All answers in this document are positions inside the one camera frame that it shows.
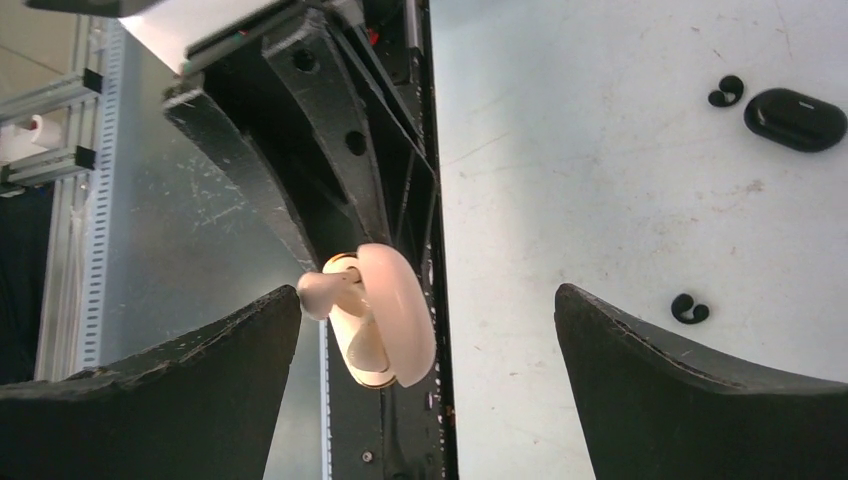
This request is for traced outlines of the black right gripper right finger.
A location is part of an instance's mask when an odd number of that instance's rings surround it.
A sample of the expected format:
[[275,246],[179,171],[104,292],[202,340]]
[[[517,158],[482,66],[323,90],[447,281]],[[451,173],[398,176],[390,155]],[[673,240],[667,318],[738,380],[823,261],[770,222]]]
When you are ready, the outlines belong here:
[[847,387],[752,363],[573,285],[554,322],[599,479],[843,479]]

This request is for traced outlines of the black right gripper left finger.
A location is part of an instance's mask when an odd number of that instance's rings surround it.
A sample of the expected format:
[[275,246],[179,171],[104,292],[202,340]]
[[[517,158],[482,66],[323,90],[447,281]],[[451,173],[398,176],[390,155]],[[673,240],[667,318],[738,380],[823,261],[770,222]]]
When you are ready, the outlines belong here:
[[112,364],[3,386],[2,477],[261,478],[300,324],[284,285]]

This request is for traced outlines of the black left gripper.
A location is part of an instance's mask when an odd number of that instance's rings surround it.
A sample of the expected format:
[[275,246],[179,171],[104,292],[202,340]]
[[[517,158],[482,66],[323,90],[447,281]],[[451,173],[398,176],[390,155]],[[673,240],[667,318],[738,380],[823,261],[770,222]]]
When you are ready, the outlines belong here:
[[189,48],[165,117],[306,271],[362,243],[428,258],[438,206],[409,1],[274,1]]

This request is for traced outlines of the beige earbud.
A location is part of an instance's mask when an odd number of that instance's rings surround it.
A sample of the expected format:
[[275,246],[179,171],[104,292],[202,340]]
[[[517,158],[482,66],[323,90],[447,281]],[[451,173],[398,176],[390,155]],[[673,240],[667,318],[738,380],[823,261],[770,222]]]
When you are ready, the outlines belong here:
[[360,280],[361,275],[356,268],[332,273],[304,273],[296,285],[302,310],[314,320],[327,318],[337,297]]

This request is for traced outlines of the beige earbud charging case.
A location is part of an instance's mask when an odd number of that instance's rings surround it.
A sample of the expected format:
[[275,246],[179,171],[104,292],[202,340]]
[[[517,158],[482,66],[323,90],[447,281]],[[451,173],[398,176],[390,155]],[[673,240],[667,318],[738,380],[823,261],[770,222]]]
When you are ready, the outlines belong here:
[[436,340],[412,266],[396,249],[369,243],[322,268],[324,274],[350,270],[360,280],[335,301],[329,322],[351,376],[371,389],[419,383],[434,364]]

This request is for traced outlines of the black earbud case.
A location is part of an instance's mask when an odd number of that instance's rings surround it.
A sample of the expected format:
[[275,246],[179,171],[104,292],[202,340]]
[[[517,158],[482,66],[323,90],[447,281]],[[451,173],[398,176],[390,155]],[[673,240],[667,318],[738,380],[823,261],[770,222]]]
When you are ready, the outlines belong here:
[[787,88],[753,97],[744,115],[754,134],[803,153],[837,145],[847,133],[847,115],[838,106]]

